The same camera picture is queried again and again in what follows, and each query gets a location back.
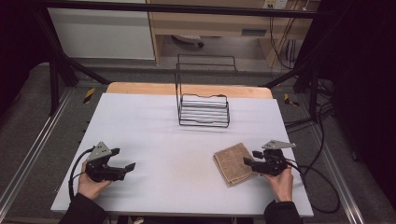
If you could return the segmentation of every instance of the black sleeve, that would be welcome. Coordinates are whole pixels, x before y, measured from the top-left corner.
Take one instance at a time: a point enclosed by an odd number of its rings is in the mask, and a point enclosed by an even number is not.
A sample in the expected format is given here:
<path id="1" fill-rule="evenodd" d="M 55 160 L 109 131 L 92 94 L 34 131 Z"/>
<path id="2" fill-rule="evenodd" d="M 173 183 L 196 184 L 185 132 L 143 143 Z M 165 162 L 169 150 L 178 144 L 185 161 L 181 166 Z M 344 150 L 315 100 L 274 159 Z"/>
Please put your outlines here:
<path id="1" fill-rule="evenodd" d="M 102 224 L 106 217 L 101 206 L 77 193 L 59 224 Z"/>
<path id="2" fill-rule="evenodd" d="M 264 219 L 266 224 L 303 223 L 294 202 L 276 203 L 272 201 L 265 208 Z"/>

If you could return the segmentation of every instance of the wire rack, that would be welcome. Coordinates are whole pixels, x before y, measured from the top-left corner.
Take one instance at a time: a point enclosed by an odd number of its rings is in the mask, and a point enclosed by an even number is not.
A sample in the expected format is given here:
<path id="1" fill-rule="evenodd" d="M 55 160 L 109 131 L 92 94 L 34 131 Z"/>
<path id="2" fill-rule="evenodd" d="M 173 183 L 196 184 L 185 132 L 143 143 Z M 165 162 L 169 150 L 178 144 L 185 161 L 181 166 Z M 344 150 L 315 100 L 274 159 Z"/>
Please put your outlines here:
<path id="1" fill-rule="evenodd" d="M 182 59 L 184 57 L 189 59 L 196 58 L 197 62 L 194 63 L 189 60 L 183 63 Z M 230 124 L 230 105 L 227 96 L 224 94 L 201 96 L 194 93 L 183 93 L 181 84 L 181 75 L 183 73 L 181 69 L 182 65 L 188 65 L 189 67 L 195 65 L 212 66 L 216 68 L 225 66 L 226 68 L 231 67 L 233 70 L 236 70 L 235 58 L 233 56 L 219 55 L 177 55 L 175 86 L 179 125 L 227 128 Z"/>

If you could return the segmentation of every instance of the person's right hand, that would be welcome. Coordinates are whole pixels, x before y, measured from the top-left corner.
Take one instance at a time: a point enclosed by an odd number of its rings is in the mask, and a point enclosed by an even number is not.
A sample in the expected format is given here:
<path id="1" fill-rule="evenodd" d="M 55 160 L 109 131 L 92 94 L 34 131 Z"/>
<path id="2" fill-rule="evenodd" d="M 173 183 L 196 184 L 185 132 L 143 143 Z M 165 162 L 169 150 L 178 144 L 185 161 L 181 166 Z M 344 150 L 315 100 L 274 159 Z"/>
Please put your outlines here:
<path id="1" fill-rule="evenodd" d="M 271 189 L 279 202 L 291 202 L 293 191 L 293 175 L 291 174 L 291 167 L 288 166 L 279 175 L 263 175 L 268 179 Z"/>
<path id="2" fill-rule="evenodd" d="M 90 177 L 85 173 L 85 166 L 87 162 L 82 163 L 82 174 L 78 179 L 78 193 L 84 195 L 85 197 L 94 200 L 99 196 L 99 193 L 105 189 L 105 187 L 111 184 L 111 181 L 104 180 L 102 182 L 95 182 L 90 179 Z"/>

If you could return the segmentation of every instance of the desk panel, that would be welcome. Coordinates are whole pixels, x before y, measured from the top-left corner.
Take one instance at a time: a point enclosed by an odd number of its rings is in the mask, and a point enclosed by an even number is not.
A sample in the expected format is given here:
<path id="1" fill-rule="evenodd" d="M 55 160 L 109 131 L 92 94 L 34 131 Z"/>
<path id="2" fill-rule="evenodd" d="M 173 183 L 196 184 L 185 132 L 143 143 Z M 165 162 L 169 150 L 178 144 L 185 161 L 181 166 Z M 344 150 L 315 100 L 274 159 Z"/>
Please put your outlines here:
<path id="1" fill-rule="evenodd" d="M 136 167 L 124 181 L 106 188 L 96 202 L 110 214 L 262 216 L 274 199 L 268 183 L 256 175 L 228 188 L 213 155 L 241 142 L 251 151 L 261 150 L 271 139 L 289 141 L 276 100 L 230 98 L 227 129 L 179 126 L 175 100 L 169 95 L 102 95 L 72 164 L 85 149 L 104 141 L 110 148 L 120 148 L 110 166 L 136 162 Z M 294 159 L 291 148 L 283 151 Z M 52 211 L 65 212 L 68 207 L 70 170 Z M 311 217 L 302 180 L 296 171 L 293 174 L 293 200 L 301 216 Z"/>

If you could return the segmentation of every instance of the person's left hand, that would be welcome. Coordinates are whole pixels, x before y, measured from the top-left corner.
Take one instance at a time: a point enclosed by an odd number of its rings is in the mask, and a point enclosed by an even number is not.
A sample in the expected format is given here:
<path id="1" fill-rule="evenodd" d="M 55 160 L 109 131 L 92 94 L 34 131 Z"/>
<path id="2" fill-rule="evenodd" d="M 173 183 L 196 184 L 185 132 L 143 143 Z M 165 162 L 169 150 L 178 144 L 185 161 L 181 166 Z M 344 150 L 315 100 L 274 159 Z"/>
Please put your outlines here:
<path id="1" fill-rule="evenodd" d="M 102 182 L 95 182 L 90 179 L 90 177 L 84 173 L 87 162 L 84 161 L 82 163 L 81 174 L 78 178 L 78 193 L 84 195 L 85 197 L 94 200 L 99 196 L 99 193 L 102 192 L 105 187 L 111 184 L 111 181 L 104 180 Z"/>

